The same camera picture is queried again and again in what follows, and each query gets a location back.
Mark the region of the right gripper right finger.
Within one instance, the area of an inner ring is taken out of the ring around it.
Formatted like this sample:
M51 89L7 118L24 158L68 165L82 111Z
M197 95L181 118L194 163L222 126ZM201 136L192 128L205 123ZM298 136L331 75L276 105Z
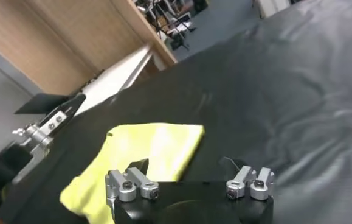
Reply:
M229 157L223 158L223 166L228 173L233 174L232 178L226 181L226 196L228 199L237 200L244 197L247 189L250 197L254 200L265 201L272 197L275 178L272 169L262 167L260 172L257 173L254 168L243 161Z

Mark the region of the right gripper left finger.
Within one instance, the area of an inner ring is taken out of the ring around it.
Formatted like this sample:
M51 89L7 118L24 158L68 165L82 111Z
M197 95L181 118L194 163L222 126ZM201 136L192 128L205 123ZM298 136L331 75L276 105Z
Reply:
M149 159L131 162L124 173L109 170L105 175L106 198L131 202L137 195L144 199L156 200L159 197L159 183L150 180L146 174Z

